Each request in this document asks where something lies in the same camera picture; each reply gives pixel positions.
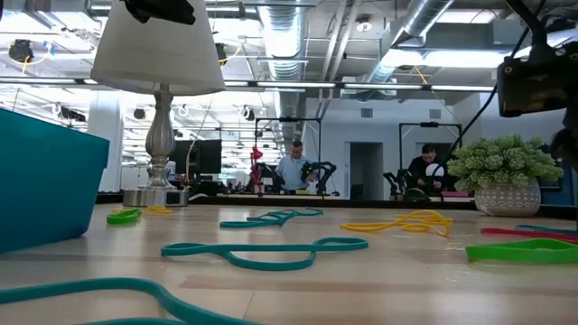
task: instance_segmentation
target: teal resistance band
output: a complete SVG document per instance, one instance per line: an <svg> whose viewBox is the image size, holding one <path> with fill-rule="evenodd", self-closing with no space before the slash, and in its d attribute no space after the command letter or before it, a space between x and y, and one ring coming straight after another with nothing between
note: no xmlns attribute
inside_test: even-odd
<svg viewBox="0 0 578 325"><path fill-rule="evenodd" d="M178 243L161 248L162 256L182 256L203 253L217 254L231 264L260 271L292 271L311 266L316 252L341 252L367 248L368 241L362 238L329 237L316 240L311 245L246 245L246 244L215 244ZM309 257L294 262L261 262L237 257L231 252L311 252Z"/></svg>
<svg viewBox="0 0 578 325"><path fill-rule="evenodd" d="M263 216L249 217L247 221L222 221L221 228L256 228L264 226L282 227L287 220L295 217L314 217L323 214L323 210L305 208L311 212L301 212L296 210L272 211Z"/></svg>
<svg viewBox="0 0 578 325"><path fill-rule="evenodd" d="M176 320L153 318L133 318L122 320L104 320L91 322L91 325L249 325L256 324L247 320L238 320L203 310L171 295L159 283L137 278L100 278L67 283L44 284L25 288L0 290L0 304L24 302L33 299L49 298L70 293L83 293L96 290L134 290L152 295L159 304Z"/></svg>
<svg viewBox="0 0 578 325"><path fill-rule="evenodd" d="M530 229L530 230L535 230L535 231L547 231L547 232L553 232L553 233L557 233L557 234L578 236L578 230L557 229L557 228L535 226L535 225L517 225L516 229Z"/></svg>

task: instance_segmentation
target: person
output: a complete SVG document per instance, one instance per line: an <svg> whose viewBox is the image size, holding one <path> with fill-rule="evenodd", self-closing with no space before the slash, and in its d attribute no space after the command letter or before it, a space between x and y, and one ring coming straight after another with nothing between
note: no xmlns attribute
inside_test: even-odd
<svg viewBox="0 0 578 325"><path fill-rule="evenodd" d="M287 190L289 194L295 194L297 190L307 189L308 181L315 180L316 172L309 175L307 181L303 181L301 169L305 163L311 162L303 155L303 143L301 141L293 142L291 154L283 157L275 169L275 172L285 181L283 189Z"/></svg>
<svg viewBox="0 0 578 325"><path fill-rule="evenodd" d="M416 180L417 188L420 190L426 190L427 188L425 184L425 169L432 163L440 163L435 156L435 148L431 144L424 144L422 155L415 157L407 168L414 180ZM443 185L440 181L434 181L433 186L437 190L441 190Z"/></svg>

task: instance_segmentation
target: silver lamp base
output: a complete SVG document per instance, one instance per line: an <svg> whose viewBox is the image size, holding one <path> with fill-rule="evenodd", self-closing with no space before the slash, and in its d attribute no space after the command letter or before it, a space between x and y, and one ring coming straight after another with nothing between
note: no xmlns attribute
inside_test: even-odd
<svg viewBox="0 0 578 325"><path fill-rule="evenodd" d="M126 207L186 207L189 204L187 190L125 190L123 205Z"/></svg>

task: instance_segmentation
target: man in blue shirt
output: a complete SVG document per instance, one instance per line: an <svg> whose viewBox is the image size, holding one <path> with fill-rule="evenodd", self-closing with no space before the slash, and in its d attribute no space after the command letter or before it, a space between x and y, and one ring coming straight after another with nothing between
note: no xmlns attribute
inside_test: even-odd
<svg viewBox="0 0 578 325"><path fill-rule="evenodd" d="M301 141L293 142L293 149L291 155L287 155L281 159L275 172L283 177L285 185L283 188L289 191L290 194L295 194L297 190L306 189L309 184L301 180L303 165L312 161L303 155L303 143ZM315 173L312 173L307 181L313 181Z"/></svg>

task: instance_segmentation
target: table lamp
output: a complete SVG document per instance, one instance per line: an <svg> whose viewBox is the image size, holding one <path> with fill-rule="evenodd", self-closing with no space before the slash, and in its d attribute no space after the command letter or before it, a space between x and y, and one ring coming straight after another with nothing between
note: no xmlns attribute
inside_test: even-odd
<svg viewBox="0 0 578 325"><path fill-rule="evenodd" d="M126 206L188 204L188 191L177 190L167 179L166 164L174 150L172 98L225 89L205 2L180 1L194 8L194 18L188 23L159 19L162 15L137 20L125 2L113 1L90 72L90 77L101 85L150 94L156 100L154 120L145 144L146 152L151 155L149 179L138 190L125 190Z"/></svg>

